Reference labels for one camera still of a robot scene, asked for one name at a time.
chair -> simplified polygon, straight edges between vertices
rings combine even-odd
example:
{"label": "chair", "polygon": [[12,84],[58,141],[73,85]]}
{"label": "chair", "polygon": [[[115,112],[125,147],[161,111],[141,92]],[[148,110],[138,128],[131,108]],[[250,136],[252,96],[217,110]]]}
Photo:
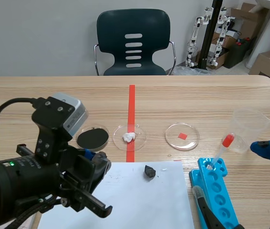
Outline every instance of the chair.
{"label": "chair", "polygon": [[176,53],[170,38],[170,19],[166,12],[155,9],[110,10],[103,12],[97,21],[99,44],[94,47],[111,53],[115,62],[104,75],[166,75],[163,68],[152,61],[152,55],[172,44],[174,64]]}

cotton ball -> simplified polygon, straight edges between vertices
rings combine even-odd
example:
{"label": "cotton ball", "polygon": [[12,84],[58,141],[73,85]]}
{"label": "cotton ball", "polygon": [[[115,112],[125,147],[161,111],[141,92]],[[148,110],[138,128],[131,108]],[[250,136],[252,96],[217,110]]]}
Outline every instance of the cotton ball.
{"label": "cotton ball", "polygon": [[125,142],[129,143],[131,140],[135,140],[136,134],[134,132],[130,133],[125,133],[122,138],[124,139]]}

red paper square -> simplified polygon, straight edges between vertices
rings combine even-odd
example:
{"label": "red paper square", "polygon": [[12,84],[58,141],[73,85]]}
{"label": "red paper square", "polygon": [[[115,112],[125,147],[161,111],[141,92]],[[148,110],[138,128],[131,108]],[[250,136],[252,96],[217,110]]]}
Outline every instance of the red paper square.
{"label": "red paper square", "polygon": [[179,137],[180,139],[186,140],[187,135],[184,134],[184,133],[180,133],[178,137]]}

floor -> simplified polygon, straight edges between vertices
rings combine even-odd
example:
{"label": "floor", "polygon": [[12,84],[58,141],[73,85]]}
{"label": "floor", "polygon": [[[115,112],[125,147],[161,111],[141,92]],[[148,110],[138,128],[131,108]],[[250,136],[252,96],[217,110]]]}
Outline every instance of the floor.
{"label": "floor", "polygon": [[250,69],[245,67],[245,62],[247,59],[244,59],[242,62],[238,63],[232,68],[220,67],[215,70],[216,75],[248,75]]}

screw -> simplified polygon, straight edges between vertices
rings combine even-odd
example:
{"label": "screw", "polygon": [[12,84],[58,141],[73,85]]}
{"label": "screw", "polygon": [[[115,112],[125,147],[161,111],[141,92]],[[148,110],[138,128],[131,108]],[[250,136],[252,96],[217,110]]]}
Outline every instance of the screw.
{"label": "screw", "polygon": [[67,205],[68,201],[66,198],[61,198],[61,204],[65,207]]}

